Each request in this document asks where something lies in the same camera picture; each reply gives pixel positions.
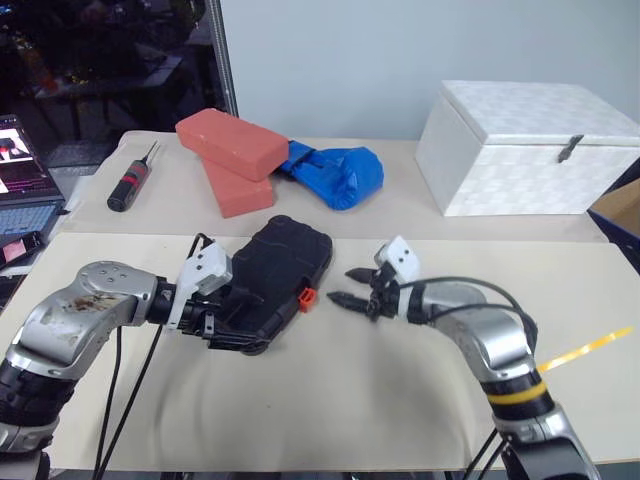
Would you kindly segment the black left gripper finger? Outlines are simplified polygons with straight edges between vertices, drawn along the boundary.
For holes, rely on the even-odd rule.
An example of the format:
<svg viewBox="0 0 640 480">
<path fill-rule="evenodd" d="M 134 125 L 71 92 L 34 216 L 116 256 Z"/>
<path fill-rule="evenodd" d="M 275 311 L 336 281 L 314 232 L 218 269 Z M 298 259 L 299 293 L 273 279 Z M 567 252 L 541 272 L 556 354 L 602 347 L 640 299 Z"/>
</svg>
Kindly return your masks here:
<svg viewBox="0 0 640 480">
<path fill-rule="evenodd" d="M 221 293 L 221 306 L 231 309 L 243 306 L 260 306 L 264 298 L 243 286 L 224 286 Z"/>
<path fill-rule="evenodd" d="M 266 350 L 266 339 L 253 333 L 218 332 L 211 339 L 211 348 L 243 354 L 261 354 Z"/>
</svg>

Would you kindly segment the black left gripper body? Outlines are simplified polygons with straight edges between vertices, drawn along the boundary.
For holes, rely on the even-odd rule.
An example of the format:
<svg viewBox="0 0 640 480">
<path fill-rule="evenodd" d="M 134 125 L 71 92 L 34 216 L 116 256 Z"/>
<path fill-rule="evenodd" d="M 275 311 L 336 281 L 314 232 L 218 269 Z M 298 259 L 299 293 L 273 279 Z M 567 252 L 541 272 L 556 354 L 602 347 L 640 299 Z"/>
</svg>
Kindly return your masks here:
<svg viewBox="0 0 640 480">
<path fill-rule="evenodd" d="M 185 304 L 178 331 L 208 342 L 209 349 L 228 349 L 223 299 L 218 294 L 194 294 Z"/>
</svg>

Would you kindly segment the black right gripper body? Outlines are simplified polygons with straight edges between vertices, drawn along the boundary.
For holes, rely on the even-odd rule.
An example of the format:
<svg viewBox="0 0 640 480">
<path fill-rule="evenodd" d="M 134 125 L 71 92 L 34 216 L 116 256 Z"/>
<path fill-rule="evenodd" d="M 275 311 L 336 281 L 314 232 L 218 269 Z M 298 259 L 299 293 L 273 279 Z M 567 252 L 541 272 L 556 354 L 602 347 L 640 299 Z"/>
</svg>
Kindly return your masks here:
<svg viewBox="0 0 640 480">
<path fill-rule="evenodd" d="M 395 277 L 396 270 L 392 266 L 382 266 L 371 274 L 371 294 L 366 307 L 366 315 L 370 320 L 394 318 L 397 315 L 400 288 Z"/>
</svg>

